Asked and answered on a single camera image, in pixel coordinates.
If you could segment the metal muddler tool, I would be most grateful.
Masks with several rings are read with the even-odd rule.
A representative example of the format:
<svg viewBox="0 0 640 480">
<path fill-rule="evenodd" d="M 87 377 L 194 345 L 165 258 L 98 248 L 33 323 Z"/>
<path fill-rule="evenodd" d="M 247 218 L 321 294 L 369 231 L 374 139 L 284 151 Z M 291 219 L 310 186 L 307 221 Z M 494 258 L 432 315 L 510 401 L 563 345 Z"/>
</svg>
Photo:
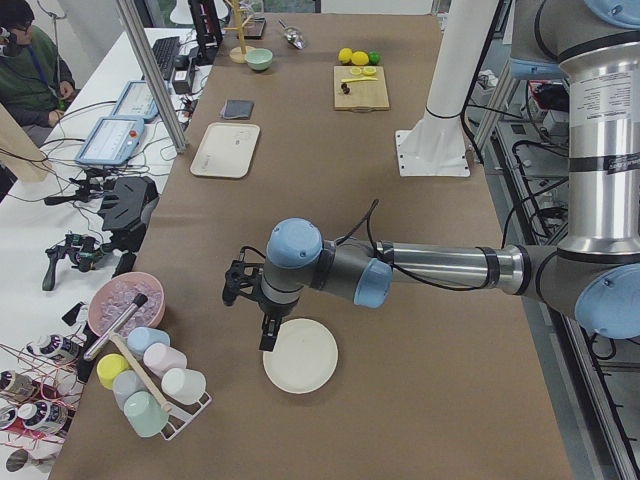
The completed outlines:
<svg viewBox="0 0 640 480">
<path fill-rule="evenodd" d="M 122 314 L 106 329 L 106 331 L 88 347 L 83 355 L 85 361 L 93 361 L 107 341 L 110 339 L 112 333 L 117 333 L 119 329 L 125 325 L 130 318 L 132 318 L 136 312 L 144 306 L 148 301 L 148 297 L 145 294 L 137 294 L 132 303 L 122 312 Z"/>
</svg>

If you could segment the blue cup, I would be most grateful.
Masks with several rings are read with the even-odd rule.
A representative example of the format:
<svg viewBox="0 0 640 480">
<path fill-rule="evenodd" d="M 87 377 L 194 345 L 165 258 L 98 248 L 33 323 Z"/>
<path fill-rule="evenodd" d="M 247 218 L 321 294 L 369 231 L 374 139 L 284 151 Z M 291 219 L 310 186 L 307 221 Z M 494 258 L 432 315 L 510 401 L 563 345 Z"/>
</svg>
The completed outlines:
<svg viewBox="0 0 640 480">
<path fill-rule="evenodd" d="M 126 339 L 127 347 L 136 358 L 142 358 L 145 351 L 155 343 L 169 346 L 170 336 L 167 332 L 150 327 L 134 328 Z"/>
</svg>

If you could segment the yellow cup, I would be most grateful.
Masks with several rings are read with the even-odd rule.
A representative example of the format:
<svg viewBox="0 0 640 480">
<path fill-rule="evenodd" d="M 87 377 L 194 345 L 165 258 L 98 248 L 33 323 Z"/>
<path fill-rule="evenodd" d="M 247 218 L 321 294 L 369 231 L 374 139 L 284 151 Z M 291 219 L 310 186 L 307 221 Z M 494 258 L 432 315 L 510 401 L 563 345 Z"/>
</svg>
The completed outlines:
<svg viewBox="0 0 640 480">
<path fill-rule="evenodd" d="M 130 369 L 130 364 L 123 355 L 111 353 L 103 356 L 98 361 L 96 371 L 101 385 L 108 390 L 112 390 L 117 376 Z"/>
</svg>

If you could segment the teach pendant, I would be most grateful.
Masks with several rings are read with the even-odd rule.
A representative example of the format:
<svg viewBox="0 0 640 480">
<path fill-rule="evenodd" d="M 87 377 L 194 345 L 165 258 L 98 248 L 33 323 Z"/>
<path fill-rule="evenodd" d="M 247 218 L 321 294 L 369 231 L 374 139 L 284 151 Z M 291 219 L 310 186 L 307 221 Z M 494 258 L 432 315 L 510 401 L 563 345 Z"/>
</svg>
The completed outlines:
<svg viewBox="0 0 640 480">
<path fill-rule="evenodd" d="M 79 165 L 118 167 L 126 164 L 144 130 L 138 116 L 100 118 L 76 155 Z"/>
<path fill-rule="evenodd" d="M 144 80 L 129 81 L 111 112 L 113 116 L 136 116 L 149 122 L 158 114 L 151 90 Z"/>
</svg>

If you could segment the wooden cutting board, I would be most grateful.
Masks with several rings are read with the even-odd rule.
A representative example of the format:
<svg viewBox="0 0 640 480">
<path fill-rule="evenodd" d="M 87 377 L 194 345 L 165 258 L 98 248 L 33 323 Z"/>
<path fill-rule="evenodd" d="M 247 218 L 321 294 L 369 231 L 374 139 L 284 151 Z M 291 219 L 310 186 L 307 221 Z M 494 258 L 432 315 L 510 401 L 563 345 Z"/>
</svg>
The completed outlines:
<svg viewBox="0 0 640 480">
<path fill-rule="evenodd" d="M 378 81 L 355 82 L 347 84 L 350 94 L 345 95 L 341 91 L 340 79 L 360 76 L 375 76 Z M 339 111 L 387 111 L 390 109 L 390 101 L 387 92 L 384 68 L 360 67 L 356 71 L 355 66 L 333 67 L 334 109 Z"/>
</svg>

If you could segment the cream rectangular tray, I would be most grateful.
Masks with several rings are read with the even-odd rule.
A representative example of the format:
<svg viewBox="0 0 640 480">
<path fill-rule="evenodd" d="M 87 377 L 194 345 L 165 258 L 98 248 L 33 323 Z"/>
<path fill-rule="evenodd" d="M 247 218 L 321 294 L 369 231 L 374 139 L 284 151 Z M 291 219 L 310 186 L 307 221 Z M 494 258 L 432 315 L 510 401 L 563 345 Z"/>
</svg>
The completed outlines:
<svg viewBox="0 0 640 480">
<path fill-rule="evenodd" d="M 260 127 L 254 124 L 210 124 L 191 163 L 195 176 L 241 179 L 247 175 Z"/>
</svg>

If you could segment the yellow plastic knife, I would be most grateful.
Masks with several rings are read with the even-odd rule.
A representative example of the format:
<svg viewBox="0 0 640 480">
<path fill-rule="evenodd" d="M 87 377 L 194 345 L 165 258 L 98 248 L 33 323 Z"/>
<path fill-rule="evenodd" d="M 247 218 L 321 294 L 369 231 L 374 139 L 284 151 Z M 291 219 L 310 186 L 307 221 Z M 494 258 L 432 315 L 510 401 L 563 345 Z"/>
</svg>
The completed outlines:
<svg viewBox="0 0 640 480">
<path fill-rule="evenodd" d="M 369 81 L 378 81 L 378 78 L 375 76 L 360 76 L 360 77 L 350 77 L 340 79 L 340 83 L 355 83 L 355 82 L 369 82 Z"/>
</svg>

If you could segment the pink cup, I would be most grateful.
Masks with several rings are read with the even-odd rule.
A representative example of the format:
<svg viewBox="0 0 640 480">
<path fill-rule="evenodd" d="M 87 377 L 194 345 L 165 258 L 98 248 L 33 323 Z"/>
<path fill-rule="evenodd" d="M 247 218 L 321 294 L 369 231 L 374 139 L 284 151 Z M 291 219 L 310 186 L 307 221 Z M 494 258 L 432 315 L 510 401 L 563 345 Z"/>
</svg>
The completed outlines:
<svg viewBox="0 0 640 480">
<path fill-rule="evenodd" d="M 173 368 L 185 369 L 187 367 L 187 357 L 184 353 L 160 342 L 150 345 L 145 350 L 143 362 L 158 378 L 162 378 L 166 372 Z"/>
</svg>

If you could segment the round cream plate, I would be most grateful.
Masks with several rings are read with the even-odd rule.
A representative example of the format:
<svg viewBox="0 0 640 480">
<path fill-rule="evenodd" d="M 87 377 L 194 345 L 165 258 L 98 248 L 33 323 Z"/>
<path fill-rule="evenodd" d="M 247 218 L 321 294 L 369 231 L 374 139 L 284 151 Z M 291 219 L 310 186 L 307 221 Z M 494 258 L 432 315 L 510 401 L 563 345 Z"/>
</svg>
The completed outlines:
<svg viewBox="0 0 640 480">
<path fill-rule="evenodd" d="M 316 320 L 285 322 L 272 352 L 263 353 L 263 367 L 280 390 L 307 394 L 332 377 L 338 363 L 338 345 L 331 331 Z"/>
</svg>

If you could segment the yellow lemon right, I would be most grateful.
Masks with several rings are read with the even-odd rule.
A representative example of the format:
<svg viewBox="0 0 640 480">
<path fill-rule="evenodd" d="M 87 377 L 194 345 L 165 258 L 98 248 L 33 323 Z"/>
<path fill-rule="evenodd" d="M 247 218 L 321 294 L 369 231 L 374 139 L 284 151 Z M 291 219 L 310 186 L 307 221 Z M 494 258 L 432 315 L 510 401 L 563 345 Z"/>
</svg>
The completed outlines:
<svg viewBox="0 0 640 480">
<path fill-rule="evenodd" d="M 354 51 L 351 55 L 350 62 L 354 66 L 367 66 L 370 62 L 369 55 L 365 51 Z"/>
</svg>

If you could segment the green lime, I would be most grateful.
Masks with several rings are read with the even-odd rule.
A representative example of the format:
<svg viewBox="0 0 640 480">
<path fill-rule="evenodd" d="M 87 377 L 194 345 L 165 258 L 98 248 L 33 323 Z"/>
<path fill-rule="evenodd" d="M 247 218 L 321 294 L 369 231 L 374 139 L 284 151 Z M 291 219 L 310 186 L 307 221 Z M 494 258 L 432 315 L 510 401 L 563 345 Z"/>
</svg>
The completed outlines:
<svg viewBox="0 0 640 480">
<path fill-rule="evenodd" d="M 369 64 L 370 65 L 378 65 L 380 63 L 380 61 L 381 61 L 381 56 L 376 51 L 370 51 L 368 53 L 368 59 L 369 59 Z"/>
</svg>

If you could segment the mint green cup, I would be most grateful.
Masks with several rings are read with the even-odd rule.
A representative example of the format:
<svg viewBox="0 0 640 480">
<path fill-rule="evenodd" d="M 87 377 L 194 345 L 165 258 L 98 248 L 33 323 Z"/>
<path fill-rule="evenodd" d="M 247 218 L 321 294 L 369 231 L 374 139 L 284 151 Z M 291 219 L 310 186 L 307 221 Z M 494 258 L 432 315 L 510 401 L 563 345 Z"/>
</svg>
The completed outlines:
<svg viewBox="0 0 640 480">
<path fill-rule="evenodd" d="M 146 391 L 131 395 L 124 403 L 123 412 L 136 434 L 142 438 L 160 433 L 169 419 L 169 414 Z"/>
</svg>

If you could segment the wooden cup stand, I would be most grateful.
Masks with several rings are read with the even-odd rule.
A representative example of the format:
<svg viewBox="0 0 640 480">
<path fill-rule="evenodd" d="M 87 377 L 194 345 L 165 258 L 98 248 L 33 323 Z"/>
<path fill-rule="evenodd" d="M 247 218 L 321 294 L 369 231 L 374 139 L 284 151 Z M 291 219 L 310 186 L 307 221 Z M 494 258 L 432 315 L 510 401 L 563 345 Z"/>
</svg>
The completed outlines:
<svg viewBox="0 0 640 480">
<path fill-rule="evenodd" d="M 245 38 L 245 29 L 254 20 L 254 12 L 251 7 L 241 7 L 239 0 L 225 0 L 225 3 L 233 20 L 232 25 L 224 28 L 225 35 L 234 33 L 239 41 L 239 45 L 230 50 L 229 57 L 234 63 L 244 64 L 247 53 L 254 50 L 254 47 L 247 45 Z"/>
</svg>

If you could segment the far teach pendant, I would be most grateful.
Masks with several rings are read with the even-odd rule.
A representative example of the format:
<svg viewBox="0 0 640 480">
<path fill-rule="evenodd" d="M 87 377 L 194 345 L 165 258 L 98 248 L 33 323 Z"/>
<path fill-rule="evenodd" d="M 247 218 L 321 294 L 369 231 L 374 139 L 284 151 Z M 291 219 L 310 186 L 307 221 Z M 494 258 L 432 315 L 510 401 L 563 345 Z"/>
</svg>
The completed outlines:
<svg viewBox="0 0 640 480">
<path fill-rule="evenodd" d="M 129 81 L 111 112 L 113 116 L 136 116 L 149 122 L 158 114 L 151 90 L 144 80 Z"/>
</svg>

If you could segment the metal scoop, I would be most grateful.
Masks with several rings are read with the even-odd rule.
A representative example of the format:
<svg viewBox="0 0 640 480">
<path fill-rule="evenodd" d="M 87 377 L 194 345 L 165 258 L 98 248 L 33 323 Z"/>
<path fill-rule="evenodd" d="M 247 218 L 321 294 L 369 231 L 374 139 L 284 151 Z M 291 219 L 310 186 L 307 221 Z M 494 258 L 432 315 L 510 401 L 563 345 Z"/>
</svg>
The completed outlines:
<svg viewBox="0 0 640 480">
<path fill-rule="evenodd" d="M 282 27 L 284 37 L 290 45 L 298 50 L 303 50 L 306 47 L 307 42 L 298 27 L 288 25 L 282 19 L 279 19 L 278 23 Z"/>
</svg>

